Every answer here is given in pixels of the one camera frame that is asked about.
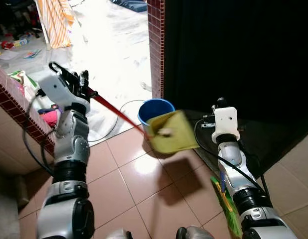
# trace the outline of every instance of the blue bucket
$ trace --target blue bucket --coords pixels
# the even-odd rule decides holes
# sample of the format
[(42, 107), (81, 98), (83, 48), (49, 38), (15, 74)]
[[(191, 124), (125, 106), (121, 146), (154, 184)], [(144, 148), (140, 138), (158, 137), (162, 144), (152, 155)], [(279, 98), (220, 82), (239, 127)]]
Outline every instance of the blue bucket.
[(167, 100), (150, 99), (145, 101), (140, 107), (138, 118), (142, 123), (144, 131), (147, 132), (150, 125), (146, 121), (173, 111), (175, 111), (174, 106)]

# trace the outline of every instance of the pink object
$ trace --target pink object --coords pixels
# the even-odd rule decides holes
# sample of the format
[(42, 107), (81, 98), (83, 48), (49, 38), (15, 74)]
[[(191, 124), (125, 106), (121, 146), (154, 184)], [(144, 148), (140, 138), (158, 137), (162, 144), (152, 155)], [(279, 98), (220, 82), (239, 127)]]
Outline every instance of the pink object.
[(15, 79), (11, 79), (11, 80), (14, 81), (14, 83), (16, 84), (16, 87), (22, 92), (22, 95), (24, 96), (24, 87), (23, 87), (23, 85), (20, 82), (16, 81)]
[(55, 127), (58, 123), (58, 113), (57, 110), (48, 112), (46, 114), (41, 115), (41, 117), (48, 123), (49, 126)]

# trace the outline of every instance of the black joint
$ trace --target black joint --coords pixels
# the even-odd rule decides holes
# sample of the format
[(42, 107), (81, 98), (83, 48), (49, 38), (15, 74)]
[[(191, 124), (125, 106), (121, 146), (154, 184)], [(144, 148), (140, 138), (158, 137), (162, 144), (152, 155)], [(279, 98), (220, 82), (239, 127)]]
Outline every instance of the black joint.
[(205, 123), (215, 123), (215, 116), (203, 116)]
[(82, 71), (81, 72), (81, 76), (85, 79), (85, 80), (89, 80), (89, 72), (87, 70)]
[(72, 230), (74, 239), (90, 239), (94, 234), (94, 212), (91, 202), (78, 199), (72, 216)]
[(36, 92), (35, 96), (44, 97), (44, 96), (46, 96), (46, 94), (45, 94), (45, 92), (43, 91), (43, 89), (39, 89), (39, 90)]
[(89, 94), (89, 98), (94, 98), (94, 97), (96, 97), (96, 96), (98, 96), (99, 95), (99, 93), (97, 92), (97, 91), (94, 91), (93, 93), (91, 93), (91, 94)]
[(251, 215), (245, 216), (244, 220), (242, 221), (243, 232), (245, 232), (250, 228), (273, 227), (273, 226), (284, 226), (284, 224), (277, 219), (254, 220)]
[(54, 204), (54, 203), (58, 203), (58, 202), (62, 202), (62, 201), (70, 200), (74, 198), (88, 198), (89, 196), (90, 195), (89, 195), (87, 188), (78, 187), (78, 185), (76, 185), (74, 187), (74, 192), (52, 196), (46, 201), (45, 205), (47, 206), (50, 204)]
[(86, 113), (86, 107), (83, 104), (80, 104), (80, 103), (72, 103), (71, 106), (64, 107), (64, 111), (67, 111), (67, 110), (77, 111), (84, 116), (85, 116), (85, 113)]
[(176, 232), (176, 239), (186, 239), (187, 238), (186, 234), (187, 234), (187, 229), (181, 227)]
[(128, 239), (133, 239), (132, 233), (130, 231), (126, 232), (126, 236), (127, 236)]
[(244, 231), (243, 239), (261, 239), (255, 229), (248, 229)]
[(54, 166), (53, 183), (75, 180), (86, 182), (86, 164), (80, 161), (62, 161)]
[(236, 136), (231, 133), (221, 134), (216, 138), (217, 145), (225, 142), (237, 142)]
[(226, 108), (228, 107), (227, 101), (224, 97), (220, 97), (217, 99), (218, 108)]
[(239, 215), (243, 212), (257, 207), (272, 207), (267, 196), (257, 188), (246, 188), (233, 195)]

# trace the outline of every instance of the red stick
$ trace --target red stick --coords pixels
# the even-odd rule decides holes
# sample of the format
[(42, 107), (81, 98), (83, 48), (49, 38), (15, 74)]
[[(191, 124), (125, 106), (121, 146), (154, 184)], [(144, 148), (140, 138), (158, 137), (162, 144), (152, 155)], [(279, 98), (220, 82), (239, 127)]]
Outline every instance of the red stick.
[[(94, 91), (89, 88), (89, 94), (93, 93)], [(125, 121), (129, 122), (131, 125), (133, 125), (134, 127), (136, 127), (136, 129), (141, 132), (142, 134), (144, 134), (145, 136), (147, 136), (147, 134), (140, 128), (138, 127), (135, 123), (133, 123), (132, 120), (130, 120), (125, 114), (123, 114), (122, 112), (120, 112), (117, 108), (115, 108), (112, 104), (110, 104), (107, 100), (105, 100), (102, 96), (96, 96), (93, 99), (95, 99), (97, 102), (99, 102), (100, 104), (104, 105), (106, 108), (108, 108), (109, 110), (111, 110), (112, 112), (114, 112), (115, 114), (117, 114), (119, 117), (121, 117), (122, 119), (124, 119)]]

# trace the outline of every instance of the orange striped bag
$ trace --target orange striped bag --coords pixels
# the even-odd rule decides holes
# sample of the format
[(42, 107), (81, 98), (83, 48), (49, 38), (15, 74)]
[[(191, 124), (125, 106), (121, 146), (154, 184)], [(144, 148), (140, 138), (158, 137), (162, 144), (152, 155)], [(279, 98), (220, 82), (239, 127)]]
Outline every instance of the orange striped bag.
[(52, 48), (71, 45), (69, 28), (74, 22), (67, 0), (38, 0), (41, 19)]

